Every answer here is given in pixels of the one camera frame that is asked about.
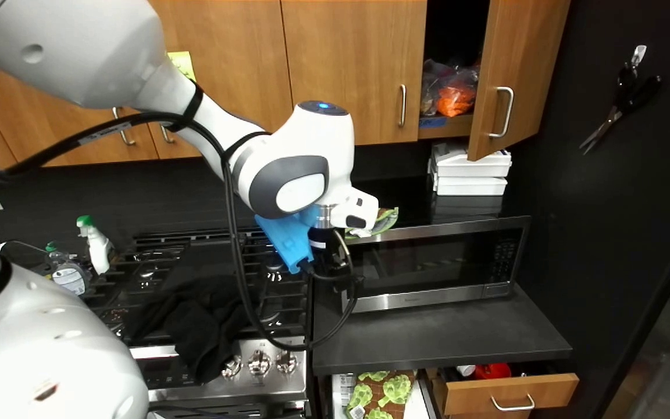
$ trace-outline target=microwave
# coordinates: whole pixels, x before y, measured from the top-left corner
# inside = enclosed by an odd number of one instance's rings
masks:
[[[348,239],[363,277],[354,313],[509,295],[531,217],[395,228]],[[343,310],[351,298],[342,292]]]

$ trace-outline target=gas stove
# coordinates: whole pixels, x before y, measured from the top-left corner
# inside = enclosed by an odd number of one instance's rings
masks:
[[[250,293],[260,301],[261,321],[281,342],[301,344],[309,327],[307,284],[301,275],[289,273],[260,230],[241,231],[240,242]],[[151,402],[194,408],[257,403],[250,409],[257,413],[250,415],[264,417],[260,406],[297,409],[306,401],[306,353],[281,351],[260,339],[252,326],[237,335],[234,356],[221,376],[206,384],[189,374],[166,332],[153,332],[141,340],[123,336],[123,319],[153,293],[199,276],[212,280],[233,273],[226,230],[157,233],[136,236],[131,250],[90,284],[85,303],[128,345]]]

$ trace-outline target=wooden drawer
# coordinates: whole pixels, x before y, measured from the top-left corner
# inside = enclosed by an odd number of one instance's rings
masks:
[[[531,409],[501,409],[531,406],[532,403],[534,409],[567,406],[578,381],[575,374],[550,374],[448,384],[441,377],[435,377],[431,384],[439,412],[444,416],[516,419],[527,417]],[[495,406],[493,399],[501,409]]]

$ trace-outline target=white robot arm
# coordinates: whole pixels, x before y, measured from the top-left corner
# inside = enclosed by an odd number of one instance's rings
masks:
[[[90,108],[183,114],[197,94],[167,58],[147,0],[0,0],[0,69]],[[340,107],[298,104],[278,131],[260,134],[204,94],[193,119],[224,150],[255,135],[226,161],[234,189],[258,215],[281,218],[315,205],[317,228],[373,226],[378,202],[351,186],[353,125]],[[178,135],[222,175],[207,140],[189,128]],[[0,273],[7,266],[0,260]],[[30,271],[14,266],[8,278],[0,281],[0,417],[144,417],[141,373],[99,319]]]

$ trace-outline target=drawer handle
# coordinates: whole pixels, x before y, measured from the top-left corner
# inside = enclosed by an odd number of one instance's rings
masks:
[[[118,118],[117,107],[115,107],[115,106],[112,107],[112,117],[114,117],[115,119]],[[123,130],[120,130],[120,138],[123,139],[123,144],[125,144],[125,145],[136,145],[136,141],[128,140],[128,138],[126,138],[126,133],[123,132]]]
[[[508,109],[505,110],[505,122],[503,123],[503,131],[500,134],[490,133],[490,138],[501,138],[508,133],[508,121],[511,120],[511,109],[514,107],[514,90],[507,86],[496,87],[499,92],[508,93]]]
[[[407,107],[407,86],[401,84],[400,90],[402,92],[402,112],[400,113],[400,122],[398,126],[402,128],[405,126],[405,107]]]
[[[173,144],[173,143],[175,143],[175,139],[174,139],[174,138],[170,138],[170,137],[167,135],[167,130],[165,130],[164,125],[159,125],[159,127],[162,128],[162,138],[165,139],[165,143],[168,143],[168,144]]]
[[[490,397],[490,400],[493,401],[493,404],[495,405],[495,409],[498,409],[499,411],[519,411],[519,410],[532,410],[533,408],[537,407],[537,405],[534,403],[534,399],[532,399],[531,395],[526,395],[526,397],[529,398],[529,403],[531,403],[528,406],[515,406],[515,407],[501,407],[498,405],[498,402],[495,401],[495,398],[493,396]]]

